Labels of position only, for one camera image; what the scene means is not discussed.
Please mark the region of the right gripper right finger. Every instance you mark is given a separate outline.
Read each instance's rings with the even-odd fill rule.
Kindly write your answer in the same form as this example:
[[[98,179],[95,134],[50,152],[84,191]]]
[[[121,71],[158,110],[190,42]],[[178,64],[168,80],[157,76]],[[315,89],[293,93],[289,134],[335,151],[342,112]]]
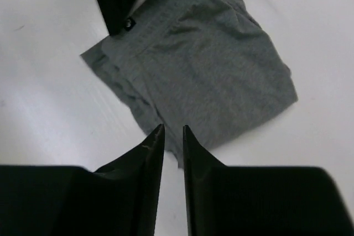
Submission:
[[[227,166],[183,129],[189,235],[352,235],[353,221],[320,167]]]

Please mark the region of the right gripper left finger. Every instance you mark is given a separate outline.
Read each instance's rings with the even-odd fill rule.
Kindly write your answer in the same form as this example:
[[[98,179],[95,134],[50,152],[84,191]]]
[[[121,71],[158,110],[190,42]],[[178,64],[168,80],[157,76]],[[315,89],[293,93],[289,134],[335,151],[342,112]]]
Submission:
[[[1,166],[2,235],[153,235],[165,128],[94,172]]]

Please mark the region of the grey shorts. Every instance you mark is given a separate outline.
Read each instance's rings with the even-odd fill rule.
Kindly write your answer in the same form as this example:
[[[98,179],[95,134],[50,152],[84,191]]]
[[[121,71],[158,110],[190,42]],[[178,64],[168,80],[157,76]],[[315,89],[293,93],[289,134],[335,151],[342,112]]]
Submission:
[[[182,128],[213,149],[298,99],[291,72],[243,0],[146,0],[117,36],[82,55],[183,165]]]

